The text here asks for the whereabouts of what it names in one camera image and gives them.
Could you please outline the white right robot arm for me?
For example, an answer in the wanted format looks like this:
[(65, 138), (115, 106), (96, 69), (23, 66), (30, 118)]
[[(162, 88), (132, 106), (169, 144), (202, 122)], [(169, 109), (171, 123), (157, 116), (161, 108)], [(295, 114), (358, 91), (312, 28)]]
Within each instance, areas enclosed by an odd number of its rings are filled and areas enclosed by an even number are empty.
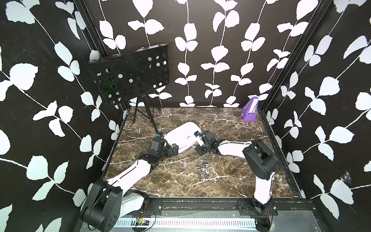
[(249, 142), (217, 140), (208, 130), (197, 131), (194, 136), (199, 143), (196, 149), (200, 155), (210, 153), (245, 158), (256, 177), (253, 199), (261, 205), (271, 200), (273, 178), (280, 171), (281, 164), (262, 140), (256, 139)]

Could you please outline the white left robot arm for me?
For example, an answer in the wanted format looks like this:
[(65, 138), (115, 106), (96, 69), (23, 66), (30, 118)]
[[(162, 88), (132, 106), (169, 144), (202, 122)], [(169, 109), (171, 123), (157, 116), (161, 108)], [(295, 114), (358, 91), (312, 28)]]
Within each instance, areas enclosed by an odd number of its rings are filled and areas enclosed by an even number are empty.
[(139, 193), (126, 196), (127, 191), (161, 161), (179, 155), (186, 147), (181, 136), (158, 133), (132, 166), (108, 181), (98, 180), (93, 184), (81, 209), (81, 220), (90, 231), (111, 231), (120, 217), (146, 205), (145, 196)]

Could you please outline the white plastic storage box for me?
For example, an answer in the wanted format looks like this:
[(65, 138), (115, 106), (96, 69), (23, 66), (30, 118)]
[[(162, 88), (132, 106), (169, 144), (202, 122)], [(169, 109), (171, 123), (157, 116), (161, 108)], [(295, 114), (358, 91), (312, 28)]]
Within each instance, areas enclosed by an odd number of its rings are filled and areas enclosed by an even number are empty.
[(176, 144), (179, 147), (178, 153), (180, 154), (200, 141), (195, 136), (196, 132), (202, 132), (200, 127), (194, 122), (187, 122), (168, 132), (164, 138), (169, 145)]

